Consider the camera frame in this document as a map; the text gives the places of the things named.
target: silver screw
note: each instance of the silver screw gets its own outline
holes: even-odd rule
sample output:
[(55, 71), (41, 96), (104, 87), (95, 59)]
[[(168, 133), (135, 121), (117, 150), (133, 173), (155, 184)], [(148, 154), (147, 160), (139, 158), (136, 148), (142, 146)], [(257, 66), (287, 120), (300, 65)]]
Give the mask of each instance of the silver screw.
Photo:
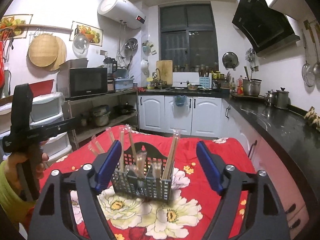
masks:
[(265, 177), (267, 175), (267, 173), (264, 170), (258, 171), (258, 174), (262, 177)]
[(234, 167), (233, 165), (231, 165), (231, 164), (228, 164), (228, 165), (226, 166), (226, 169), (227, 169), (228, 171), (234, 171), (234, 170), (235, 170), (235, 167)]
[(91, 164), (85, 164), (85, 165), (83, 165), (83, 169), (84, 169), (85, 171), (89, 171), (89, 170), (91, 170), (91, 168), (92, 168), (92, 165), (91, 165)]
[(57, 176), (59, 173), (60, 173), (60, 171), (58, 171), (58, 170), (51, 171), (52, 176)]

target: black range hood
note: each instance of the black range hood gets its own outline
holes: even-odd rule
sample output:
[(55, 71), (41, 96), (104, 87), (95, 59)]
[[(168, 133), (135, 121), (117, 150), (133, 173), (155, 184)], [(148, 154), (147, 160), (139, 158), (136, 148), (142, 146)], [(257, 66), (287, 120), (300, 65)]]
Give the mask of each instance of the black range hood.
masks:
[(287, 17), (265, 0), (240, 0), (232, 23), (252, 44), (258, 57), (299, 41)]

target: wall picture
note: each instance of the wall picture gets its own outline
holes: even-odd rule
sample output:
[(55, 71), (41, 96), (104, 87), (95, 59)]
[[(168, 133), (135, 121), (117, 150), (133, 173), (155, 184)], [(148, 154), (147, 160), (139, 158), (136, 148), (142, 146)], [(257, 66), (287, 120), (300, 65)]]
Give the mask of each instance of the wall picture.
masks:
[[(20, 27), (20, 24), (30, 24), (33, 14), (12, 14), (5, 15), (0, 21), (0, 29), (12, 28), (14, 39), (25, 39), (27, 37), (28, 28)], [(1, 32), (1, 38), (6, 39), (9, 32)]]
[(83, 33), (89, 39), (90, 44), (102, 47), (103, 30), (75, 21), (72, 22), (71, 29), (73, 32), (70, 34), (70, 41), (73, 41), (78, 33)]

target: window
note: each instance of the window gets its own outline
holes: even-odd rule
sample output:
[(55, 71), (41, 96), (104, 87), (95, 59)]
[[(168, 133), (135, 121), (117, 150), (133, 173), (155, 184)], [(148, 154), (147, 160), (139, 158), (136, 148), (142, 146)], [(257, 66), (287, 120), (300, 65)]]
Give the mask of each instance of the window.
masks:
[(217, 35), (210, 4), (160, 8), (161, 59), (195, 71), (198, 65), (219, 70)]

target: green sleeve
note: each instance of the green sleeve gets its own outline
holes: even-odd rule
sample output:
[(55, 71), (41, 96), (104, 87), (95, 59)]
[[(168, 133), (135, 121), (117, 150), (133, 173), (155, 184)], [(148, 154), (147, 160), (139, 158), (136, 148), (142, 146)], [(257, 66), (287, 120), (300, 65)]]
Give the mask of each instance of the green sleeve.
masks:
[(35, 202), (23, 201), (10, 187), (4, 175), (5, 162), (0, 163), (0, 204), (13, 224), (22, 223)]

